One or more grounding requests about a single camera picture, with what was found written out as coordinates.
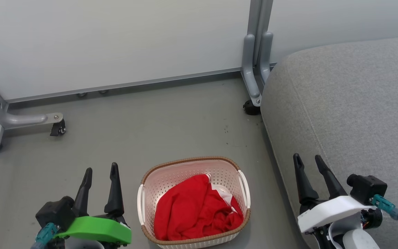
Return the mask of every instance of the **basket rim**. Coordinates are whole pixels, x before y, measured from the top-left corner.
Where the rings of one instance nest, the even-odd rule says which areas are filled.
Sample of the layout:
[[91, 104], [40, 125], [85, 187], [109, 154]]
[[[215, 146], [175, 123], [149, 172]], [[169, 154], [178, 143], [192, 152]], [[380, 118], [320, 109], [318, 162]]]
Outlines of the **basket rim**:
[[[162, 168], [162, 167], [171, 166], [171, 165], [175, 165], [175, 164], [186, 163], [186, 162], [207, 161], [207, 160], [222, 160], [222, 161], [226, 161], [226, 162], [230, 163], [237, 171], [240, 170], [239, 166], [233, 160], [231, 160], [229, 158], [226, 158], [226, 157], [223, 157], [223, 156], [191, 157], [191, 158], [180, 159], [180, 160], [171, 161], [171, 162], [168, 162], [168, 163], [156, 165], [155, 167], [153, 167], [153, 168], [151, 168], [150, 170], [147, 171], [147, 173], [142, 178], [141, 184], [145, 184], [145, 181], [147, 180], [148, 176], [153, 171], [155, 171], [156, 169], [159, 169], [159, 168]], [[147, 231], [147, 228], [145, 227], [145, 225], [141, 225], [141, 228], [142, 228], [142, 232], [144, 233], [144, 235], [150, 241], [152, 241], [153, 243], [156, 243], [158, 245], [171, 246], [171, 245], [194, 244], [194, 243], [199, 243], [199, 242], [205, 242], [205, 241], [211, 241], [211, 240], [215, 240], [215, 239], [220, 239], [220, 238], [224, 238], [224, 237], [233, 235], [235, 233], [239, 233], [247, 225], [248, 220], [250, 219], [250, 214], [251, 214], [251, 209], [247, 208], [244, 221], [242, 222], [242, 224], [239, 227], [237, 227], [234, 230], [231, 230], [231, 231], [228, 231], [228, 232], [225, 232], [225, 233], [219, 233], [219, 234], [216, 234], [216, 235], [206, 236], [206, 237], [203, 237], [203, 238], [196, 238], [196, 239], [178, 240], [178, 241], [162, 241], [162, 240], [158, 240], [155, 237], [151, 236], [150, 233]]]

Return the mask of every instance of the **black caster wheel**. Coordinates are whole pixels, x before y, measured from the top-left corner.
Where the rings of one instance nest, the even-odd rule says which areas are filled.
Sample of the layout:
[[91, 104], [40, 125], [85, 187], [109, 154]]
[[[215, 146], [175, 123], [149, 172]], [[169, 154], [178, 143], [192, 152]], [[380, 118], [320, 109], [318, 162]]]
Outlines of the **black caster wheel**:
[[50, 136], [57, 137], [57, 136], [65, 134], [65, 131], [66, 131], [66, 129], [65, 129], [65, 121], [62, 120], [59, 123], [54, 123], [53, 124], [52, 130], [50, 132]]
[[251, 100], [246, 101], [243, 108], [248, 115], [254, 116], [260, 113], [260, 107], [254, 106]]

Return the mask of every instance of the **gray sofa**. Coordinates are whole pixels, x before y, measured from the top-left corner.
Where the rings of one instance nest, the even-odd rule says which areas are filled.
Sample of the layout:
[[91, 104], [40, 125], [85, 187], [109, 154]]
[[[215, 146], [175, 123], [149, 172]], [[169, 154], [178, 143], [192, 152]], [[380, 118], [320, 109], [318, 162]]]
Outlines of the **gray sofa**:
[[[268, 78], [261, 112], [296, 217], [294, 153], [321, 199], [329, 195], [316, 154], [348, 193], [350, 174], [374, 175], [398, 207], [398, 38], [289, 55]], [[384, 214], [382, 225], [368, 231], [382, 249], [398, 249], [398, 221]], [[313, 236], [303, 238], [318, 248]]]

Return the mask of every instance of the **metal leg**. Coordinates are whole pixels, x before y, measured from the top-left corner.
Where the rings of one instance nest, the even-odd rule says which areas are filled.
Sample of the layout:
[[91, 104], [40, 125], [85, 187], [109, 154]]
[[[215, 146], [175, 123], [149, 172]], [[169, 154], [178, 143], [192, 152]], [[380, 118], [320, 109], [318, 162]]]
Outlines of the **metal leg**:
[[254, 53], [254, 35], [247, 35], [244, 39], [244, 50], [242, 55], [242, 77], [247, 87], [253, 106], [259, 107], [262, 96], [257, 86], [253, 73], [253, 53]]
[[259, 50], [259, 70], [262, 84], [265, 85], [268, 76], [270, 75], [270, 53], [271, 44], [273, 42], [273, 33], [265, 32], [262, 34], [262, 41], [260, 42]]
[[5, 100], [0, 96], [0, 124], [4, 129], [45, 125], [48, 123], [63, 123], [64, 115], [59, 112], [38, 115], [12, 115], [6, 112], [6, 106]]

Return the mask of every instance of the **white handle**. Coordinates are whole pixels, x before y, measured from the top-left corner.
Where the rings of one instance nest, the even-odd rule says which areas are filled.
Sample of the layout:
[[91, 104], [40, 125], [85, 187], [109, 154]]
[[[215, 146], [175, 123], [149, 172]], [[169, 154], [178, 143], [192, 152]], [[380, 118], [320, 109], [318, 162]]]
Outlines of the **white handle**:
[[142, 206], [142, 203], [144, 202], [144, 185], [141, 184], [138, 189], [138, 217], [139, 217], [139, 222], [141, 225], [144, 225], [145, 222], [145, 208]]
[[243, 172], [240, 170], [238, 170], [238, 172], [239, 172], [240, 187], [242, 187], [242, 190], [244, 191], [242, 192], [244, 196], [244, 202], [247, 208], [250, 208], [251, 205], [250, 188], [248, 187], [248, 182]]

